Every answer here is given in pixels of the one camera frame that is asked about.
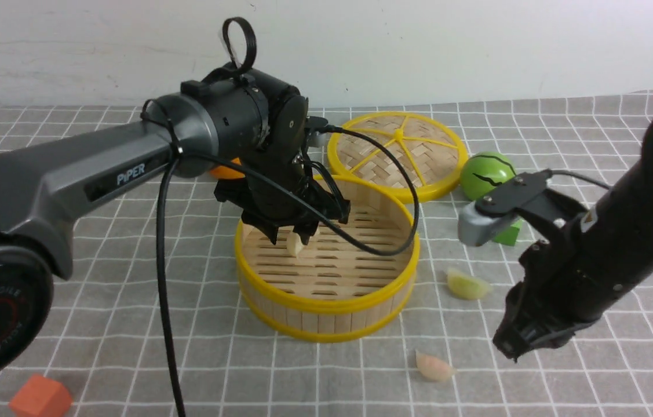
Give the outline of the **black gripper near pear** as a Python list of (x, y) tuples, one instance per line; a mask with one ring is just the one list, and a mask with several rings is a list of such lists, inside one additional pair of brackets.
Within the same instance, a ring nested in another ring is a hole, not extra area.
[(219, 180), (213, 194), (242, 209), (242, 222), (273, 245), (281, 227), (294, 227), (307, 246), (319, 224), (348, 220), (351, 203), (336, 182), (326, 174), (322, 186), (313, 176), (318, 164), (307, 155), (311, 137), (269, 134), (259, 143), (254, 134), (218, 134), (218, 158), (239, 159), (245, 177)]

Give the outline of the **black gripper near watermelon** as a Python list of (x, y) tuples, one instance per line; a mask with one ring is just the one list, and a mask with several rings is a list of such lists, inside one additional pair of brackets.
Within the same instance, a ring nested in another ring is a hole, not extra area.
[(539, 232), (542, 238), (520, 256), (522, 282), (508, 292), (493, 336), (495, 347), (515, 363), (536, 349), (562, 348), (616, 302), (612, 283), (584, 253), (582, 221), (588, 211), (551, 189), (545, 196), (552, 230), (546, 236)]

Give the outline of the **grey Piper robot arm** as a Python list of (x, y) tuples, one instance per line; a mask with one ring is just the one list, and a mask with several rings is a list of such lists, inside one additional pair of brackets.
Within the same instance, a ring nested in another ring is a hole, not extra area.
[(213, 168), (210, 154), (262, 174), (215, 196), (271, 239), (284, 226), (313, 232), (320, 216), (347, 222), (348, 202), (296, 161), (315, 133), (307, 112), (296, 87), (229, 63), (146, 103), (139, 121), (0, 153), (0, 371), (43, 327), (53, 278), (72, 276), (77, 220), (167, 168), (195, 178)]

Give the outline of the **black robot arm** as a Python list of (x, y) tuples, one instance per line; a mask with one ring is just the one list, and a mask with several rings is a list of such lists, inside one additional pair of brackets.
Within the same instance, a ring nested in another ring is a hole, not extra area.
[(493, 337), (514, 361), (561, 348), (653, 273), (653, 121), (639, 161), (592, 208), (549, 188), (552, 174), (523, 173), (476, 204), (493, 219), (522, 217), (546, 239), (520, 256), (523, 280)]

